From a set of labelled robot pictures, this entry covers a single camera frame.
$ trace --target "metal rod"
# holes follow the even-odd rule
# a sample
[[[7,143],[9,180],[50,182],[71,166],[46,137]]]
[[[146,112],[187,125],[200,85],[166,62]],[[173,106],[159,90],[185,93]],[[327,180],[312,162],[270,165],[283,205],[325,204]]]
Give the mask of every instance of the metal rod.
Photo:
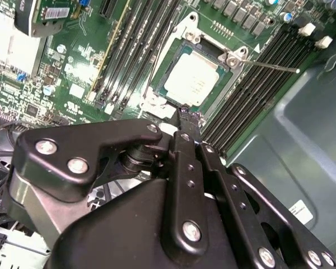
[[[278,66],[276,64],[260,63],[260,62],[254,62],[254,61],[249,61],[249,60],[242,60],[242,62],[247,63],[247,64],[252,64],[253,66],[262,66],[262,67],[267,67],[267,68],[271,68],[271,69],[275,69],[275,70],[292,72],[292,73],[295,73],[295,74],[300,73],[300,69],[298,69],[298,68],[283,67],[283,66]]]

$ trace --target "robotic arm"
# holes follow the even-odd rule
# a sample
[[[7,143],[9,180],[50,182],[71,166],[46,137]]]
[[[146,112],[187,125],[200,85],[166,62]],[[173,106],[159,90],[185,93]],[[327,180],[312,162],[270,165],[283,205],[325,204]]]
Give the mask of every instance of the robotic arm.
[[[17,140],[8,214],[53,250],[45,268],[336,268],[333,254],[248,170],[225,168],[198,114],[34,129]],[[90,212],[93,187],[152,179]]]

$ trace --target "barcode label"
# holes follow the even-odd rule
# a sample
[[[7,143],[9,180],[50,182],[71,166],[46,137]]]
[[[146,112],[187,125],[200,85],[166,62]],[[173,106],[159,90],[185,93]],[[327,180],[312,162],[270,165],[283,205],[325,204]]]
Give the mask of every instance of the barcode label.
[[[46,10],[45,20],[52,18],[66,18],[69,13],[69,7],[51,7]]]

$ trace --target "screw head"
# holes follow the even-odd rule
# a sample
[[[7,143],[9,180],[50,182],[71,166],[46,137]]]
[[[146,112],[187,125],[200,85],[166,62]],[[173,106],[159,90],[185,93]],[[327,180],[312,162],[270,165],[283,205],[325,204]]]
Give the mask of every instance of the screw head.
[[[271,254],[269,250],[267,250],[266,248],[259,248],[259,255],[266,266],[270,268],[275,267],[274,256]]]
[[[326,252],[321,253],[321,255],[329,265],[335,266],[335,263],[332,260],[332,258],[330,257],[330,255],[328,255]]]
[[[208,152],[213,153],[214,149],[212,147],[210,147],[210,145],[206,145],[206,149]]]
[[[35,145],[36,150],[44,155],[51,155],[57,151],[57,146],[54,142],[49,140],[41,140]]]
[[[153,133],[158,132],[158,129],[154,124],[147,125],[147,129],[150,130]]]
[[[67,163],[68,169],[75,174],[83,174],[88,171],[88,164],[82,159],[73,158]]]
[[[314,264],[316,264],[317,266],[321,266],[321,265],[322,265],[319,256],[318,256],[315,252],[313,252],[313,251],[308,251],[307,253],[308,253],[310,259],[312,260],[312,262],[313,262]]]
[[[180,135],[184,140],[186,140],[186,141],[189,141],[190,139],[189,139],[189,136],[186,134],[186,133],[182,133],[181,135]]]
[[[244,169],[241,168],[240,166],[237,166],[237,167],[236,167],[236,170],[239,172],[239,174],[241,174],[241,175],[246,175],[246,172],[245,172]]]
[[[198,242],[202,236],[198,226],[191,221],[183,223],[183,233],[190,241],[193,242]]]

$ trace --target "sticker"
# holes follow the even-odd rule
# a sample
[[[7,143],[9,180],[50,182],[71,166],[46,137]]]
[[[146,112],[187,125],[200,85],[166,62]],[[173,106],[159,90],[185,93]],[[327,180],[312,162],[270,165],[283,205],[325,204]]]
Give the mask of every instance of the sticker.
[[[69,7],[51,7],[46,10],[45,20],[51,20],[53,18],[66,18],[69,13]]]
[[[289,211],[304,225],[314,218],[302,200],[297,201]]]

